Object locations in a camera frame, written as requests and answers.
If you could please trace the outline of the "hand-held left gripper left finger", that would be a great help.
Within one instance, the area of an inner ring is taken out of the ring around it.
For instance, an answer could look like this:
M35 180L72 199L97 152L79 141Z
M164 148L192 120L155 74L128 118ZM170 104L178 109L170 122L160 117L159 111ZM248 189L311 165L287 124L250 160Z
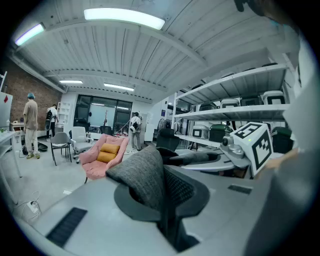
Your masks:
M114 201L118 183L104 178L90 181L43 212L34 224L15 221L31 243L46 256L175 256L153 222L136 221ZM73 208L86 214L64 246L48 234Z

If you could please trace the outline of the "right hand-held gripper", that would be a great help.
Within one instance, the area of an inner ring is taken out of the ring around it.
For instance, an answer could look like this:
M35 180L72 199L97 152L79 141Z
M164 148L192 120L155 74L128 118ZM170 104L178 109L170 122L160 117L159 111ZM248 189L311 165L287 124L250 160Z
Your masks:
M251 176L255 177L266 165L273 154L273 145L268 125L266 123L249 122L241 128L225 135L220 143L232 160L196 162L181 166L193 171L227 171L236 167L238 162L249 160ZM199 147L196 149L176 149L178 155L195 153L224 154L219 148Z

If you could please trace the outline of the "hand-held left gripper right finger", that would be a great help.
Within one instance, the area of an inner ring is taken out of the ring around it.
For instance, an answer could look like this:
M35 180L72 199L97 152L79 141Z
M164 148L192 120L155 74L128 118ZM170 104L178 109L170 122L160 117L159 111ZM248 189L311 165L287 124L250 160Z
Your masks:
M200 214L182 220L187 235L199 243L182 256L242 256L269 192L272 173L240 179L189 172L210 191Z

